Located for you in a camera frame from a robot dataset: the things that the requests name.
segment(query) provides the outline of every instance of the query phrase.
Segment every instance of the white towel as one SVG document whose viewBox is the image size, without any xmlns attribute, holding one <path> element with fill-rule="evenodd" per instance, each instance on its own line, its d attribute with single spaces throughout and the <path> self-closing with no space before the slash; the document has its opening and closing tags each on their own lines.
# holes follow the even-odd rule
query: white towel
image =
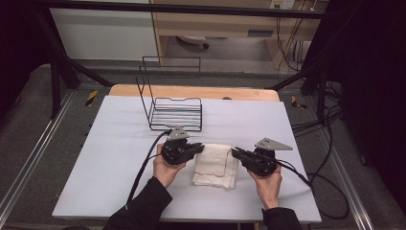
<svg viewBox="0 0 406 230">
<path fill-rule="evenodd" d="M 231 154 L 231 146 L 205 144 L 196 155 L 193 183 L 234 189 L 238 160 Z"/>
</svg>

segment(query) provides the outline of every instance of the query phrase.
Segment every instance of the wire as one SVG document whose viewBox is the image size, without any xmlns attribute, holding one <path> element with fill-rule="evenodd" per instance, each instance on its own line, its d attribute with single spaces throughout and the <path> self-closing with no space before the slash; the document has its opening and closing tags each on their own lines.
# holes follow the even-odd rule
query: wire
<svg viewBox="0 0 406 230">
<path fill-rule="evenodd" d="M 346 202 L 346 212 L 345 212 L 345 214 L 342 215 L 342 216 L 333 216 L 333 215 L 327 214 L 327 213 L 325 213 L 324 211 L 322 211 L 322 210 L 319 209 L 319 211 L 320 211 L 320 213 L 321 213 L 322 215 L 324 215 L 324 216 L 326 216 L 326 217 L 328 217 L 328 218 L 330 218 L 330 219 L 344 219 L 344 218 L 346 218 L 346 217 L 348 216 L 348 214 L 349 214 L 349 212 L 350 212 L 350 203 L 349 203 L 349 200 L 347 199 L 346 195 L 344 194 L 344 192 L 343 192 L 337 185 L 335 185 L 332 181 L 330 181 L 330 180 L 327 179 L 326 177 L 320 175 L 320 170 L 321 170 L 321 169 L 323 168 L 323 166 L 326 164 L 326 162 L 328 161 L 328 159 L 329 159 L 329 157 L 330 157 L 330 155 L 331 155 L 333 138 L 332 138 L 332 131 L 331 131 L 331 126 L 330 126 L 330 125 L 331 125 L 337 118 L 339 118 L 341 115 L 342 115 L 342 111 L 341 111 L 341 108 L 340 108 L 339 104 L 336 104 L 335 106 L 331 107 L 331 108 L 328 110 L 327 116 L 325 116 L 325 120 L 327 121 L 327 131 L 328 131 L 328 135 L 329 135 L 329 137 L 330 137 L 330 139 L 329 139 L 329 144 L 328 144 L 327 155 L 326 155 L 326 157 L 325 157 L 325 159 L 323 160 L 322 164 L 319 166 L 319 168 L 316 170 L 315 173 L 308 173 L 308 174 L 307 174 L 307 175 L 312 175 L 312 177 L 311 177 L 310 180 L 309 180 L 309 184 L 311 185 L 310 188 L 313 188 L 314 179 L 315 179 L 316 177 L 320 177 L 320 178 L 322 178 L 323 180 L 325 180 L 327 183 L 329 183 L 332 187 L 334 187 L 334 188 L 341 194 L 341 196 L 344 198 L 344 200 L 345 200 L 345 202 Z M 315 130 L 318 130 L 318 129 L 321 129 L 321 128 L 324 128 L 324 127 L 325 127 L 325 126 L 320 126 L 320 125 L 321 125 L 321 124 L 320 124 L 320 121 L 319 121 L 319 120 L 315 120 L 315 121 L 308 122 L 308 123 L 292 125 L 292 130 L 294 131 L 294 133 L 297 133 L 297 132 L 300 132 L 300 131 L 309 129 L 309 128 L 311 128 L 311 127 L 319 126 L 319 127 L 315 128 L 315 129 L 312 129 L 312 130 L 310 130 L 310 131 L 308 131 L 308 132 L 306 132 L 306 133 L 303 133 L 303 134 L 299 135 L 299 136 L 303 136 L 303 135 L 305 135 L 305 134 L 308 134 L 308 133 L 310 133 L 310 132 L 313 132 L 313 131 L 315 131 Z"/>
<path fill-rule="evenodd" d="M 304 1 L 303 1 L 302 5 L 301 5 L 301 8 L 300 8 L 300 11 L 302 11 L 302 10 L 304 9 L 306 2 L 307 2 L 307 0 L 304 0 Z M 304 20 L 303 18 L 301 18 L 300 20 L 299 20 L 299 19 L 296 19 L 295 25 L 293 26 L 292 33 L 290 34 L 290 37 L 288 38 L 288 40 L 287 40 L 285 46 L 282 47 L 282 41 L 281 41 L 281 37 L 280 37 L 281 19 L 280 19 L 279 17 L 277 17 L 278 46 L 279 46 L 279 48 L 280 48 L 280 50 L 281 50 L 281 53 L 282 53 L 282 56 L 283 56 L 283 60 L 284 60 L 284 62 L 286 63 L 286 65 L 287 65 L 290 69 L 295 70 L 295 71 L 297 71 L 297 72 L 300 71 L 299 66 L 298 66 L 298 65 L 299 65 L 298 62 L 296 63 L 297 68 L 294 68 L 294 67 L 290 64 L 289 57 L 288 57 L 288 55 L 286 54 L 285 51 L 287 51 L 287 50 L 289 49 L 290 41 L 293 40 L 294 36 L 296 35 L 296 32 L 299 30 L 299 27 L 300 27 L 300 25 L 301 25 L 302 22 L 303 22 L 303 20 Z"/>
<path fill-rule="evenodd" d="M 293 45 L 293 53 L 292 53 L 292 57 L 293 60 L 296 61 L 296 47 L 298 46 L 298 41 L 295 41 L 295 45 Z"/>
<path fill-rule="evenodd" d="M 137 177 L 135 177 L 135 181 L 134 181 L 134 184 L 132 185 L 131 192 L 129 193 L 127 203 L 129 203 L 132 200 L 132 197 L 134 197 L 135 190 L 137 189 L 138 184 L 140 183 L 141 176 L 143 175 L 143 172 L 146 169 L 146 166 L 147 166 L 147 163 L 148 163 L 149 159 L 156 156 L 156 155 L 154 155 L 154 156 L 150 157 L 153 149 L 156 146 L 156 143 L 158 143 L 159 139 L 161 139 L 162 136 L 168 135 L 170 133 L 171 133 L 171 130 L 164 131 L 163 133 L 159 134 L 159 136 L 155 139 L 154 143 L 152 144 L 151 148 L 149 149 L 149 152 L 147 154 L 146 159 L 144 160 L 143 166 L 138 171 Z"/>
<path fill-rule="evenodd" d="M 284 161 L 284 160 L 278 160 L 278 161 L 283 162 L 285 164 L 288 164 L 290 167 L 292 167 L 293 170 L 297 171 L 296 168 L 292 164 L 290 164 L 289 162 Z"/>
<path fill-rule="evenodd" d="M 287 165 L 285 165 L 284 163 L 282 163 L 282 162 L 284 162 L 284 161 L 281 161 L 281 160 L 277 160 L 277 162 L 278 162 L 278 165 L 280 165 L 280 166 L 282 166 L 282 167 L 284 167 L 284 168 L 286 168 L 286 169 L 292 171 L 292 172 L 295 173 L 297 176 L 299 176 L 299 178 L 301 178 L 301 180 L 304 182 L 304 184 L 306 184 L 306 185 L 311 189 L 311 192 L 312 192 L 313 194 L 315 194 L 315 193 L 314 193 L 314 187 L 313 187 L 313 185 L 312 185 L 302 174 L 300 174 L 298 171 L 296 171 L 295 167 L 292 166 L 293 168 L 291 168 L 290 166 L 287 166 Z"/>
<path fill-rule="evenodd" d="M 320 178 L 324 179 L 325 182 L 330 184 L 332 187 L 334 187 L 341 194 L 341 196 L 343 197 L 343 199 L 346 202 L 346 212 L 342 216 L 335 217 L 335 216 L 329 215 L 329 214 L 327 214 L 327 213 L 325 213 L 325 212 L 323 212 L 322 210 L 319 209 L 320 213 L 322 215 L 330 218 L 330 219 L 344 219 L 344 218 L 346 218 L 350 213 L 350 202 L 349 202 L 349 199 L 347 198 L 347 196 L 344 194 L 344 192 L 337 185 L 335 185 L 331 180 L 327 179 L 326 177 L 324 177 L 324 176 L 322 176 L 320 174 L 308 173 L 307 175 L 313 175 L 313 178 L 314 177 L 320 177 Z"/>
<path fill-rule="evenodd" d="M 150 159 L 152 159 L 152 158 L 154 158 L 154 157 L 157 157 L 157 156 L 159 156 L 159 155 L 162 155 L 162 154 L 153 155 L 153 156 L 149 157 L 148 160 L 150 160 Z"/>
<path fill-rule="evenodd" d="M 301 51 L 301 54 L 300 54 L 301 60 L 300 60 L 300 62 L 301 62 L 301 64 L 303 64 L 303 63 L 304 63 L 304 44 L 305 44 L 305 42 L 304 42 L 304 41 L 300 41 L 299 44 L 301 45 L 301 46 L 300 46 L 300 51 Z"/>
</svg>

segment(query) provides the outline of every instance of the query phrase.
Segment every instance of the aluminum rail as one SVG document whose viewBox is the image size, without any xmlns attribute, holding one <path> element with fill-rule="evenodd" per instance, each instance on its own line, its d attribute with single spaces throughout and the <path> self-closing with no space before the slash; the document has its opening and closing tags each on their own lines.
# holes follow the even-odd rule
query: aluminum rail
<svg viewBox="0 0 406 230">
<path fill-rule="evenodd" d="M 116 3 L 116 2 L 93 2 L 93 1 L 63 1 L 63 0 L 34 0 L 27 1 L 29 4 L 54 8 L 76 9 L 94 11 L 117 11 L 117 12 L 176 12 L 198 13 L 240 16 L 262 16 L 283 18 L 307 18 L 307 19 L 337 19 L 341 11 L 286 11 L 268 9 L 247 9 L 213 6 L 189 6 L 172 4 L 144 4 L 144 3 Z"/>
<path fill-rule="evenodd" d="M 6 223 L 6 220 L 9 217 L 12 208 L 14 207 L 15 203 L 17 202 L 18 198 L 23 192 L 25 186 L 27 185 L 42 154 L 48 147 L 48 144 L 50 143 L 54 133 L 56 132 L 57 127 L 59 126 L 61 120 L 63 119 L 63 116 L 68 110 L 70 102 L 75 93 L 76 93 L 75 90 L 70 90 L 65 95 L 61 103 L 61 109 L 59 113 L 57 113 L 56 117 L 53 120 L 51 120 L 47 125 L 47 127 L 45 128 L 44 132 L 42 133 L 41 137 L 36 143 L 33 151 L 28 157 L 26 163 L 22 167 L 20 173 L 15 178 L 14 182 L 12 183 L 3 200 L 0 202 L 0 229 L 2 229 L 3 225 Z"/>
<path fill-rule="evenodd" d="M 312 99 L 307 97 L 304 98 L 308 108 L 313 115 L 314 119 L 318 119 L 316 115 L 316 105 Z M 319 129 L 318 132 L 321 134 L 324 142 L 324 147 L 328 150 L 329 135 L 325 128 Z M 339 152 L 335 149 L 334 145 L 331 149 L 331 156 L 329 162 L 337 176 L 337 179 L 341 185 L 343 192 L 347 195 L 350 203 L 350 209 L 355 222 L 360 230 L 373 230 L 373 224 L 371 222 L 370 216 L 362 203 L 361 197 L 356 192 L 355 186 L 350 179 L 350 175 L 347 172 L 344 164 L 342 163 Z"/>
</svg>

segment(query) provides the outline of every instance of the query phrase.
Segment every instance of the white table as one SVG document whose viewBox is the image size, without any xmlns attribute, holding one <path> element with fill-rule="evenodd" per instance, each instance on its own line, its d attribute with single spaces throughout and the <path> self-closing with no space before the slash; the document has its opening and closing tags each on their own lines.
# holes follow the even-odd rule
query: white table
<svg viewBox="0 0 406 230">
<path fill-rule="evenodd" d="M 205 100 L 203 130 L 190 132 L 190 143 L 218 143 L 253 150 L 268 137 L 293 150 L 276 151 L 305 175 L 283 103 Z M 146 154 L 161 131 L 152 131 L 139 97 L 107 96 L 53 216 L 64 219 L 107 219 L 125 205 Z M 152 161 L 136 195 L 152 176 Z M 169 187 L 172 203 L 163 221 L 260 222 L 261 201 L 254 180 L 239 165 L 236 188 L 226 190 L 192 184 L 194 160 Z M 301 223 L 320 222 L 310 189 L 293 172 L 282 170 L 280 205 L 295 210 Z"/>
</svg>

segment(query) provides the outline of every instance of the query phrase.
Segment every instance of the wire basket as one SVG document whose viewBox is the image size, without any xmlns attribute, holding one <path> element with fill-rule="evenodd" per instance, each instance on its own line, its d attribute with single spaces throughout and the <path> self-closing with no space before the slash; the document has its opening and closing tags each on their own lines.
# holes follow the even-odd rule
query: wire basket
<svg viewBox="0 0 406 230">
<path fill-rule="evenodd" d="M 147 58 L 165 58 L 165 57 L 143 57 L 143 66 L 139 67 L 140 76 L 136 78 L 140 97 L 147 115 L 148 125 L 151 130 L 168 130 L 181 126 L 186 131 L 202 130 L 202 102 L 199 98 L 155 98 L 153 96 L 151 80 L 152 79 L 184 79 L 185 74 L 179 71 L 182 69 L 200 72 L 200 57 L 177 57 L 185 59 L 188 65 L 148 65 Z M 168 76 L 153 76 L 153 71 L 172 71 Z"/>
</svg>

